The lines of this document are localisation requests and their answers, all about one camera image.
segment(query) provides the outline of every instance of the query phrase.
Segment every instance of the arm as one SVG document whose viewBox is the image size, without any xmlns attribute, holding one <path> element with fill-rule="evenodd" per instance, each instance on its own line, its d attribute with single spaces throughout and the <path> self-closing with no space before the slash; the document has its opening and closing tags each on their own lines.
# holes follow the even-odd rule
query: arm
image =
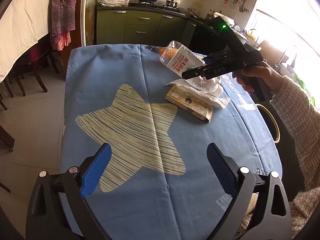
<svg viewBox="0 0 320 240">
<path fill-rule="evenodd" d="M 308 96 L 290 78 L 283 77 L 265 62 L 245 68 L 241 73 L 260 77 L 276 95 L 270 101 L 293 137 L 296 153 L 305 179 L 306 190 L 320 186 L 320 113 L 310 104 Z M 253 88 L 237 77 L 244 90 Z"/>
</svg>

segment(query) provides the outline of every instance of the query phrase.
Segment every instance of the sleeve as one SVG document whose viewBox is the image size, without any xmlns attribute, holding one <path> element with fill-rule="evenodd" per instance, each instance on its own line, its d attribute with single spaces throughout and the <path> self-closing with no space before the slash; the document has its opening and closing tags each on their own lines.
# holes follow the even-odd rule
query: sleeve
<svg viewBox="0 0 320 240">
<path fill-rule="evenodd" d="M 306 190 L 320 184 L 320 113 L 305 92 L 287 76 L 270 104 L 295 141 Z"/>
</svg>

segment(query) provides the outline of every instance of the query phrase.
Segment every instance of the blue gripper pad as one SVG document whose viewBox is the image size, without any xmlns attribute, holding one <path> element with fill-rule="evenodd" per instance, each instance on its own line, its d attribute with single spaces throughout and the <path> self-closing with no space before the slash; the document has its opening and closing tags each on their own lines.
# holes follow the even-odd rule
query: blue gripper pad
<svg viewBox="0 0 320 240">
<path fill-rule="evenodd" d="M 111 159 L 111 154 L 111 146 L 105 144 L 82 176 L 80 193 L 84 198 L 94 192 L 104 170 Z"/>
<path fill-rule="evenodd" d="M 212 144 L 209 144 L 207 147 L 208 161 L 214 173 L 216 174 L 224 192 L 230 194 L 232 197 L 235 197 L 237 193 L 236 178 L 228 167 L 228 164 L 218 151 L 219 150 L 217 150 Z"/>
</svg>

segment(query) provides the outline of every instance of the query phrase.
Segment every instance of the beige sweater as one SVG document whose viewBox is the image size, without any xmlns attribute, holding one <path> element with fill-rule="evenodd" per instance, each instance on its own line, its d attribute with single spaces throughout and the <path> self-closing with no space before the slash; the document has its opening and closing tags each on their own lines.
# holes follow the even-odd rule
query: beige sweater
<svg viewBox="0 0 320 240">
<path fill-rule="evenodd" d="M 299 192 L 289 203 L 294 237 L 308 221 L 320 199 L 320 113 L 310 104 L 305 92 L 286 76 L 270 104 L 295 141 L 306 187 L 305 192 Z M 250 216 L 243 220 L 240 233 L 245 231 L 249 221 Z"/>
</svg>

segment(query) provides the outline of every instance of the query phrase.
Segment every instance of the tile floor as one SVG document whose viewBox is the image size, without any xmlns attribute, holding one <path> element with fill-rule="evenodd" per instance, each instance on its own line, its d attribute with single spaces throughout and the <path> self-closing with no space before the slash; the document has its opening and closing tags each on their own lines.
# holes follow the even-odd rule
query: tile floor
<svg viewBox="0 0 320 240">
<path fill-rule="evenodd" d="M 65 80 L 52 67 L 40 70 L 48 92 L 44 93 L 32 73 L 21 80 L 23 97 L 16 82 L 9 84 L 13 98 L 0 84 L 3 102 L 0 125 L 15 139 L 13 152 L 0 149 L 0 205 L 11 223 L 25 237 L 29 198 L 40 171 L 58 172 L 63 131 Z"/>
</svg>

